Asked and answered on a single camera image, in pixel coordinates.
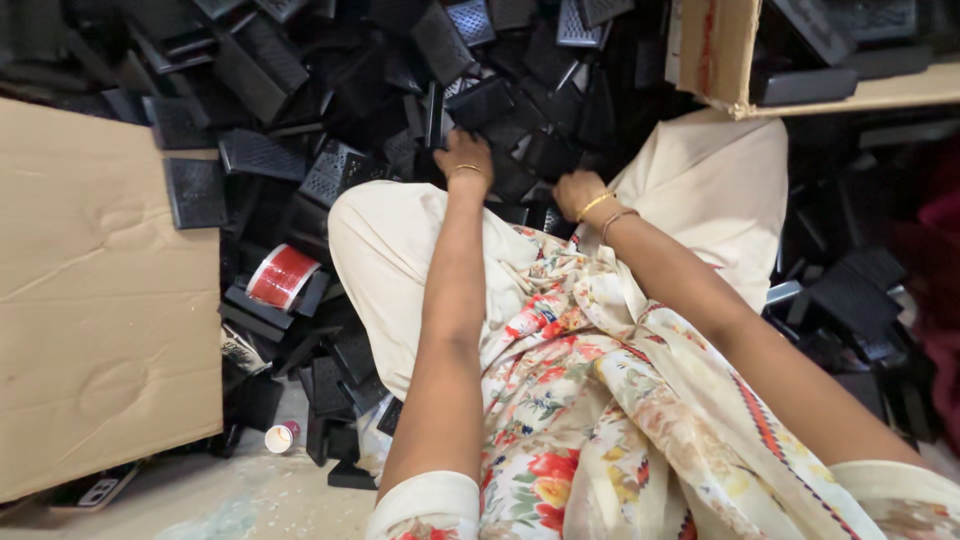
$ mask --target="wrist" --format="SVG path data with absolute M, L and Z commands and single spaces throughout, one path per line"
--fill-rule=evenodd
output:
M 446 191 L 451 198 L 479 201 L 487 197 L 487 179 L 472 169 L 459 169 L 446 179 Z
M 627 207 L 617 201 L 615 197 L 609 197 L 594 205 L 593 208 L 584 215 L 584 221 L 599 231 L 603 228 L 604 223 L 607 223 L 608 219 L 625 209 L 627 209 Z

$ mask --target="white paper cup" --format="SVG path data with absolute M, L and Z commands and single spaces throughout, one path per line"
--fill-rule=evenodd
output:
M 283 454 L 290 450 L 294 440 L 300 435 L 300 424 L 293 420 L 273 426 L 263 436 L 263 442 L 267 445 L 267 450 L 274 454 Z

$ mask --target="paper cup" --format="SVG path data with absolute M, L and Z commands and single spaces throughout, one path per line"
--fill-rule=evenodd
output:
M 295 250 L 280 244 L 267 255 L 247 285 L 247 295 L 273 307 L 289 311 L 297 293 L 310 279 L 320 264 Z
M 267 430 L 267 434 L 263 436 L 263 442 L 270 452 L 283 454 L 293 446 L 298 435 L 300 435 L 300 424 L 291 420 Z

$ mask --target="hand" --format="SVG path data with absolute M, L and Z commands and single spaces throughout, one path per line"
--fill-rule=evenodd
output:
M 493 185 L 493 163 L 487 141 L 479 136 L 474 139 L 473 135 L 454 128 L 447 134 L 446 144 L 449 150 L 435 151 L 433 159 L 446 175 L 447 190 L 468 190 L 479 193 L 481 199 L 486 197 L 487 191 Z
M 596 173 L 576 171 L 560 177 L 560 181 L 553 188 L 553 198 L 557 200 L 557 206 L 564 213 L 564 218 L 567 221 L 576 221 L 587 205 L 606 192 L 607 187 Z M 604 221 L 620 208 L 620 203 L 609 197 L 594 205 L 583 219 L 594 227 L 602 226 Z

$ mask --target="person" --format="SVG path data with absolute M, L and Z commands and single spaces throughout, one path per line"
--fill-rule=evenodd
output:
M 954 538 L 931 471 L 757 314 L 786 206 L 779 120 L 657 126 L 607 188 L 560 179 L 564 241 L 447 178 L 340 197 L 330 249 L 404 402 L 369 539 Z

